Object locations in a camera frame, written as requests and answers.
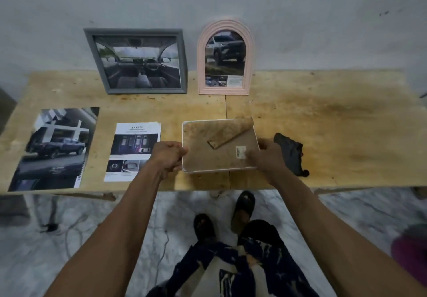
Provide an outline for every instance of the white wall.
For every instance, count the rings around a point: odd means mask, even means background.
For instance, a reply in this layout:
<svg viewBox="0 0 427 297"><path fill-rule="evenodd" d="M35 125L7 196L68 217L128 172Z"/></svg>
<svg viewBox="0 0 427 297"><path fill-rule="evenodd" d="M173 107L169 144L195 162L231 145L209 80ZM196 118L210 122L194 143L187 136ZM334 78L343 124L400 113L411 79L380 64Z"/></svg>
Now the white wall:
<svg viewBox="0 0 427 297"><path fill-rule="evenodd" d="M253 33L256 69L408 68L427 91L427 0L0 0L0 87L17 99L31 71L95 69L89 26L182 28L195 69L203 27L227 16Z"/></svg>

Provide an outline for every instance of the dark pickup truck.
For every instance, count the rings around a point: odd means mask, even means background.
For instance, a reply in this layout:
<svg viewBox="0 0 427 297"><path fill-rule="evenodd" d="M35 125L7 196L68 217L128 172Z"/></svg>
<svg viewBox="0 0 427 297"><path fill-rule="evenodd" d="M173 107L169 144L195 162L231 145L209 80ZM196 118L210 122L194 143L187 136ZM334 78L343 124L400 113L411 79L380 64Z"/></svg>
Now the dark pickup truck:
<svg viewBox="0 0 427 297"><path fill-rule="evenodd" d="M83 153L85 144L74 138L52 138L51 142L35 143L31 151L37 153L38 156L49 156L54 159L60 153L69 154L75 152L77 155Z"/></svg>

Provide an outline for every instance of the barcode sticker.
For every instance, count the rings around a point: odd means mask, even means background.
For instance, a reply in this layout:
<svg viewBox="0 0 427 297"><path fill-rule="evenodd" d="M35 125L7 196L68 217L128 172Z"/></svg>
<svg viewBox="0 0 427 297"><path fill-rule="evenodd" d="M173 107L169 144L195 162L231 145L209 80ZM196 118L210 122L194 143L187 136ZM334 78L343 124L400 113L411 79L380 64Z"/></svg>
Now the barcode sticker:
<svg viewBox="0 0 427 297"><path fill-rule="evenodd" d="M246 159L246 146L236 146L236 156L238 159Z"/></svg>

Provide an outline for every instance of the wooden table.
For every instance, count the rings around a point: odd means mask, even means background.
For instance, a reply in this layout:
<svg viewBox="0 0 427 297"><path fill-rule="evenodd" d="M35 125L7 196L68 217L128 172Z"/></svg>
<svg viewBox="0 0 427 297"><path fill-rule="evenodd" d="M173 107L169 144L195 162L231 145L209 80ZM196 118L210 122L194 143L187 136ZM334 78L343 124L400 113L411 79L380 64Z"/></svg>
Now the wooden table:
<svg viewBox="0 0 427 297"><path fill-rule="evenodd" d="M399 71L260 71L249 96L107 95L96 71L33 73L0 138L0 194L7 189L41 109L100 107L80 188L32 193L120 192L104 182L117 122L161 123L162 140L181 140L184 121L253 116L258 137L276 132L304 144L302 180L313 188L427 185L427 111ZM188 175L160 190L267 188L257 171Z"/></svg>

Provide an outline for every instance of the slipper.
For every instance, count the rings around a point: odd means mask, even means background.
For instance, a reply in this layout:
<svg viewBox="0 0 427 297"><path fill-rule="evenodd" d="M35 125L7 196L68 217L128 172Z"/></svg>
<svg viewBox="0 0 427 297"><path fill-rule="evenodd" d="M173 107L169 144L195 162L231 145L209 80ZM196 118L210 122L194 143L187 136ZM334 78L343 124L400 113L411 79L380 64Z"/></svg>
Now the slipper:
<svg viewBox="0 0 427 297"><path fill-rule="evenodd" d="M238 225L238 223L241 223L241 222L236 223L236 221L233 221L235 214L239 210L243 210L244 212L246 212L249 215L249 218L251 218L252 213L254 211L254 208L255 208L255 196L252 192L245 190L238 197L238 200L236 202L236 207L234 208L234 213L232 216L232 225L231 225L232 232L238 233L239 230L237 229L237 227L242 226L242 224Z"/></svg>
<svg viewBox="0 0 427 297"><path fill-rule="evenodd" d="M198 214L195 217L193 227L197 240L200 243L203 243L210 238L215 238L216 240L215 229L213 226L211 219L206 214Z"/></svg>

